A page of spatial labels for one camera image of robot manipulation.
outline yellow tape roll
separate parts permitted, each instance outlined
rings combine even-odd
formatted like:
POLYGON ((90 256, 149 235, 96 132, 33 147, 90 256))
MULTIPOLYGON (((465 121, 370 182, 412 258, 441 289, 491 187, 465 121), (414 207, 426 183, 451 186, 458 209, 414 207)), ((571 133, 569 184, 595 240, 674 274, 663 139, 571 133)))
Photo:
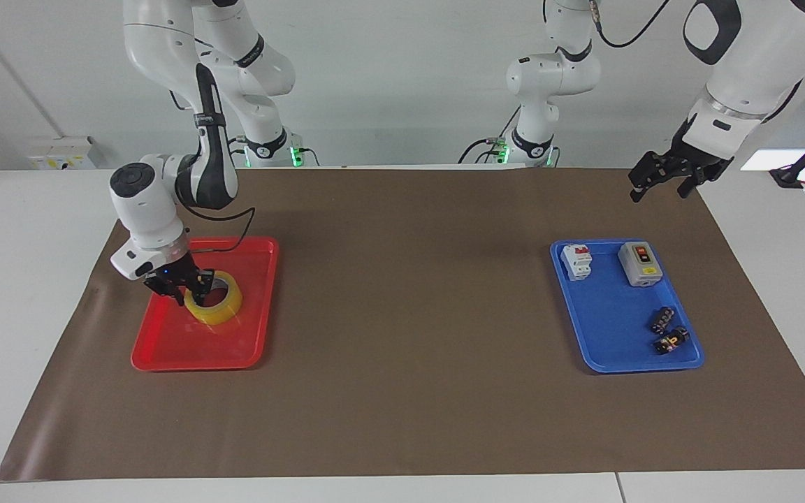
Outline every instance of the yellow tape roll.
POLYGON ((226 289, 226 298, 213 307, 201 307, 194 303, 191 292, 185 290, 185 308, 205 325, 219 325, 232 319, 240 311, 240 289, 234 278, 226 271, 218 270, 213 278, 213 289, 226 289))

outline brown mat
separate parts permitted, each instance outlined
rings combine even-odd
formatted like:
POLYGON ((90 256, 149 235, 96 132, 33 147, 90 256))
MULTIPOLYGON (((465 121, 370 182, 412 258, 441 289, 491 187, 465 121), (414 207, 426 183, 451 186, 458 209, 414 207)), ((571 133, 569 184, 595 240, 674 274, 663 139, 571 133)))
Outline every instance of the brown mat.
POLYGON ((697 195, 633 205, 614 170, 240 180, 232 209, 256 203, 253 232, 282 246, 264 359, 132 369, 148 292, 108 264, 118 227, 0 481, 805 468, 805 378, 697 195), (702 369, 598 375, 579 357, 547 247, 636 236, 702 369))

